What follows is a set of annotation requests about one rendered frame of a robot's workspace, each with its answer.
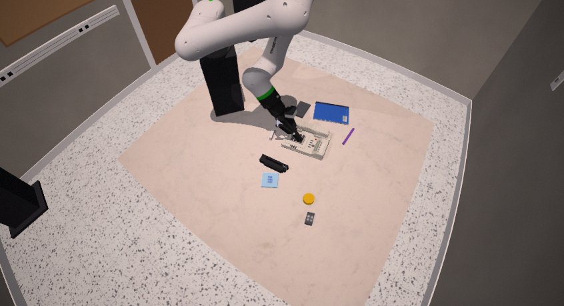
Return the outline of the yellow short cylinder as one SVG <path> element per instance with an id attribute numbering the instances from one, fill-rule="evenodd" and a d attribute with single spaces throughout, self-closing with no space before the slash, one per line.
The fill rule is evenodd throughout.
<path id="1" fill-rule="evenodd" d="M 304 202 L 304 204 L 306 204 L 306 205 L 311 205 L 311 204 L 314 202 L 314 199 L 315 199 L 315 198 L 314 198 L 313 194 L 311 194 L 311 193 L 306 193 L 306 194 L 303 196 L 303 202 Z"/>

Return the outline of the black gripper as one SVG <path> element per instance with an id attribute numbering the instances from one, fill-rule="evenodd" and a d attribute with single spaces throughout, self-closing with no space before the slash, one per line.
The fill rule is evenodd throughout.
<path id="1" fill-rule="evenodd" d="M 281 100 L 279 100 L 279 102 L 275 106 L 268 109 L 270 114 L 272 116 L 274 116 L 275 120 L 277 121 L 277 124 L 275 125 L 276 127 L 279 127 L 280 129 L 282 129 L 287 134 L 293 135 L 294 138 L 297 141 L 302 141 L 303 138 L 300 136 L 300 134 L 297 131 L 297 128 L 296 128 L 297 124 L 296 124 L 295 120 L 292 119 L 292 118 L 285 117 L 282 114 L 282 112 L 284 110 L 285 110 L 285 105 L 283 104 L 283 102 Z"/>

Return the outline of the light blue note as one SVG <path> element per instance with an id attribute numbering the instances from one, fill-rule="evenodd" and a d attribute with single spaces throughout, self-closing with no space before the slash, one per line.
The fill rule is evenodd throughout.
<path id="1" fill-rule="evenodd" d="M 263 172 L 261 187 L 277 188 L 278 186 L 278 173 L 265 173 Z"/>

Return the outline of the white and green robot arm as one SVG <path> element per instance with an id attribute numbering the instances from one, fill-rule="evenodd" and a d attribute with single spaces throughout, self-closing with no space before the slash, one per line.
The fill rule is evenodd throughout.
<path id="1" fill-rule="evenodd" d="M 215 59 L 226 55 L 231 45 L 269 38 L 262 56 L 244 71 L 242 83 L 264 109 L 272 108 L 281 96 L 270 79 L 283 67 L 293 36 L 307 26 L 313 2 L 266 0 L 225 17 L 222 2 L 202 0 L 176 37 L 175 50 L 186 61 Z"/>

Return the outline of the blue notebook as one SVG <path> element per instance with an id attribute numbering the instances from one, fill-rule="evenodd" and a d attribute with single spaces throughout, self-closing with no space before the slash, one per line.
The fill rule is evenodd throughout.
<path id="1" fill-rule="evenodd" d="M 316 101 L 313 119 L 349 124 L 349 107 Z"/>

